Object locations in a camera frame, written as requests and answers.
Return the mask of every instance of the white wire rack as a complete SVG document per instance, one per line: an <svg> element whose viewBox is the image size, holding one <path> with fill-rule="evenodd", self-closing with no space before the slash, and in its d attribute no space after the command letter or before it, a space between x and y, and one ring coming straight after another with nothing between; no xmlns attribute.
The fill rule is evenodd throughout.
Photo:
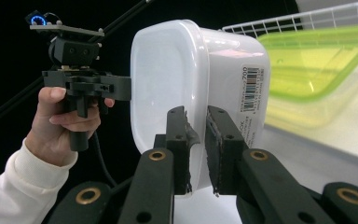
<svg viewBox="0 0 358 224"><path fill-rule="evenodd" d="M258 38L274 32L358 25L358 2L260 21L225 26L222 31Z"/></svg>

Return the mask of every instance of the white sweater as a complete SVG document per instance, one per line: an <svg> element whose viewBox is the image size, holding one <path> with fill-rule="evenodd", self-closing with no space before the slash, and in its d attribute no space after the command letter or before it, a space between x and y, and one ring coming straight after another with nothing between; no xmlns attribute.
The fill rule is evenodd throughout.
<svg viewBox="0 0 358 224"><path fill-rule="evenodd" d="M74 152L62 167L48 164L34 156L24 141L0 175L0 224L41 223L77 161Z"/></svg>

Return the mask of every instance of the finger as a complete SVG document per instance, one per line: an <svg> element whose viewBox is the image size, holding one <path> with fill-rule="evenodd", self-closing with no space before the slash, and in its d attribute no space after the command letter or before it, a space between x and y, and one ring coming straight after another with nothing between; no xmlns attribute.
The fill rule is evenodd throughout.
<svg viewBox="0 0 358 224"><path fill-rule="evenodd" d="M101 125L101 120L90 119L79 123L71 123L71 124L62 124L62 127L66 128L72 132L88 132L97 130L97 128Z"/></svg>
<svg viewBox="0 0 358 224"><path fill-rule="evenodd" d="M108 107L113 107L113 105L115 104L115 100L114 99L109 99L109 98L105 98L104 102Z"/></svg>
<svg viewBox="0 0 358 224"><path fill-rule="evenodd" d="M39 92L37 110L43 115L53 115L58 112L57 103L65 98L66 89L61 87L44 87Z"/></svg>
<svg viewBox="0 0 358 224"><path fill-rule="evenodd" d="M88 109L88 116L86 118L81 118L78 116L77 111L72 111L64 114L53 115L49 121L52 124L70 125L85 122L91 119L98 119L99 117L99 109L98 107L94 106Z"/></svg>

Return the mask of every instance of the black cable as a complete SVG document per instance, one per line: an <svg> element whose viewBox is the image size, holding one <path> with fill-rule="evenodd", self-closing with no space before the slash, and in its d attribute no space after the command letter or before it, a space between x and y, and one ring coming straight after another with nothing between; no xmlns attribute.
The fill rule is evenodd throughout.
<svg viewBox="0 0 358 224"><path fill-rule="evenodd" d="M2 118L14 107L22 103L25 99L27 99L29 96L34 94L36 91L40 90L42 87L43 87L43 78L39 77L33 83L28 85L25 89L17 93L14 97L12 97L10 100L8 100L7 102L5 102L3 105L0 106L0 118Z"/></svg>
<svg viewBox="0 0 358 224"><path fill-rule="evenodd" d="M123 15L115 19L113 22L111 22L108 26L106 26L103 29L104 36L94 36L89 40L90 43L100 43L103 41L103 39L110 36L116 29L118 29L121 25L123 25L126 21L134 17L136 14L138 14L141 10L143 10L145 7L147 7L150 3L152 3L153 0L142 0L139 3L137 3L135 6L130 8L128 11L126 11Z"/></svg>
<svg viewBox="0 0 358 224"><path fill-rule="evenodd" d="M101 147L100 147L100 141L98 140L98 134L97 131L94 132L94 134L92 135L91 139L93 144L94 144L94 149L95 149L95 153L97 154L98 160L100 161L101 167L103 169L103 173L106 176L107 180L109 181L109 183L115 187L117 186L117 182L115 181L115 179L113 179L113 177L109 174L109 171L106 168L106 164L103 160L103 154L101 152Z"/></svg>

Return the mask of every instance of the camera mount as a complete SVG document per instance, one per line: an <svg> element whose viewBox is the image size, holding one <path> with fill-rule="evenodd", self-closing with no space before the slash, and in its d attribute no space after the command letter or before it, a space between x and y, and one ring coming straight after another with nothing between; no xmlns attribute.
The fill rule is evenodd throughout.
<svg viewBox="0 0 358 224"><path fill-rule="evenodd" d="M104 36L102 30L95 32L62 25L32 24L31 30L37 31L50 40L48 56L54 63L51 70L43 71L45 86L67 89L65 111L77 110L79 117L88 116L88 107L93 99L99 101L102 114L107 114L103 98L129 101L131 99L131 79L113 76L109 72L90 68L98 60L101 44L90 42L94 36ZM71 149L83 151L89 148L87 133L70 132Z"/></svg>

